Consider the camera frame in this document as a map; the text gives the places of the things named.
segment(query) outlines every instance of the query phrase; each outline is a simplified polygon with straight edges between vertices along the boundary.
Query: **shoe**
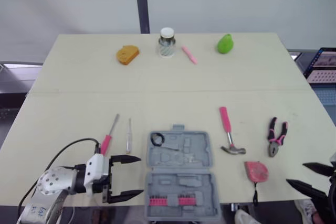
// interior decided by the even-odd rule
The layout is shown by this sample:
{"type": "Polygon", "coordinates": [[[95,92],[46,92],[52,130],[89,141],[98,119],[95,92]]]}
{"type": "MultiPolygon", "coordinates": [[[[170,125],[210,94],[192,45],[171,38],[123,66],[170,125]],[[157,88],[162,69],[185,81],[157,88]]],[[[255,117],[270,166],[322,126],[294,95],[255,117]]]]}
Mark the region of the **shoe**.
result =
{"type": "Polygon", "coordinates": [[[239,209],[235,215],[235,224],[261,224],[247,212],[239,209]]]}
{"type": "Polygon", "coordinates": [[[316,208],[310,199],[294,200],[296,208],[302,215],[303,224],[313,224],[312,215],[316,213],[316,208]]]}

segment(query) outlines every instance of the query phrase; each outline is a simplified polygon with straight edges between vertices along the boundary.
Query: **open toolbox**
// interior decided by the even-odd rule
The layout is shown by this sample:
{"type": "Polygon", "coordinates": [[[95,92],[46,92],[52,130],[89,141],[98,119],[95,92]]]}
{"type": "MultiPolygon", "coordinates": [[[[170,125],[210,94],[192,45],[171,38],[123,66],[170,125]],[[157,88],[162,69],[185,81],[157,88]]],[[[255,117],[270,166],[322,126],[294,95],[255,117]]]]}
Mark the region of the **open toolbox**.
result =
{"type": "Polygon", "coordinates": [[[220,205],[212,166],[209,136],[204,131],[150,133],[146,176],[145,215],[150,221],[212,221],[220,205]]]}

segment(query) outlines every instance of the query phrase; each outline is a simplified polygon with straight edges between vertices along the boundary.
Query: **table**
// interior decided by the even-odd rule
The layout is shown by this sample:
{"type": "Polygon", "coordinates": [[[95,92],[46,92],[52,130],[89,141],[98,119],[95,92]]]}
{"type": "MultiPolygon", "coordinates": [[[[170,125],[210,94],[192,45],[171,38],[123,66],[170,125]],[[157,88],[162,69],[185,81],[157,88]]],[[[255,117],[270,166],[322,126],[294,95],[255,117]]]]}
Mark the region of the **table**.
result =
{"type": "MultiPolygon", "coordinates": [[[[125,153],[128,118],[132,117],[133,152],[143,159],[113,167],[113,193],[143,189],[146,144],[152,130],[184,124],[210,136],[221,203],[252,200],[254,186],[243,162],[261,161],[269,179],[258,185],[259,201],[305,198],[286,178],[328,190],[328,179],[304,168],[304,162],[328,163],[336,150],[335,127],[304,77],[274,33],[236,33],[234,49],[216,52],[222,34],[178,34],[171,59],[155,53],[158,35],[60,35],[27,96],[1,150],[0,205],[17,205],[23,194],[66,144],[83,137],[102,140],[114,116],[109,154],[125,153]],[[123,66],[115,53],[133,44],[140,54],[123,66]],[[180,46],[198,59],[192,64],[180,46]],[[233,139],[246,155],[229,155],[218,108],[228,108],[233,139]],[[285,145],[267,155],[267,129],[273,116],[288,121],[285,145]]],[[[55,165],[86,162],[92,143],[65,151],[55,165]]],[[[68,197],[65,206],[103,205],[85,194],[68,197]]],[[[142,205],[144,194],[116,205],[142,205]]]]}

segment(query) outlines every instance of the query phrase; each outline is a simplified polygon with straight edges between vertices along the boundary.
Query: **toolbox lid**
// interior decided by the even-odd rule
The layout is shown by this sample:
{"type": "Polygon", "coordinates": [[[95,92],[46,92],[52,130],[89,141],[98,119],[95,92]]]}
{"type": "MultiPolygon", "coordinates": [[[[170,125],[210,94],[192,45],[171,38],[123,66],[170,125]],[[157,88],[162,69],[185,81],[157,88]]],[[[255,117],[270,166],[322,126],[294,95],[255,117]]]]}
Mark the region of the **toolbox lid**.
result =
{"type": "Polygon", "coordinates": [[[209,135],[185,131],[175,124],[171,131],[152,131],[148,138],[147,165],[155,168],[209,168],[212,153],[209,135]]]}

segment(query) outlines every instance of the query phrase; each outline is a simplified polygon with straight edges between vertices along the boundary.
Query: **screwdriver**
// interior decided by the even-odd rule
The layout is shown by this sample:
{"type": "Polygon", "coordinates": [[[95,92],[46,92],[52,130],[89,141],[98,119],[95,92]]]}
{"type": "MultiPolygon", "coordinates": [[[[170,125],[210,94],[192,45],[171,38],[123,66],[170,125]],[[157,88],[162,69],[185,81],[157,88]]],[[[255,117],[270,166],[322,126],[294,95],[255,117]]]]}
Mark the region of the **screwdriver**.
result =
{"type": "Polygon", "coordinates": [[[104,141],[101,143],[100,153],[103,155],[105,155],[105,153],[107,152],[107,149],[109,148],[110,141],[112,140],[112,132],[114,130],[114,127],[117,124],[118,119],[119,119],[119,114],[117,114],[116,117],[114,118],[114,122],[110,130],[110,134],[106,135],[104,138],[104,141]]]}
{"type": "Polygon", "coordinates": [[[132,126],[131,119],[128,119],[128,127],[127,127],[127,139],[126,139],[126,153],[130,154],[132,151],[132,126]]]}

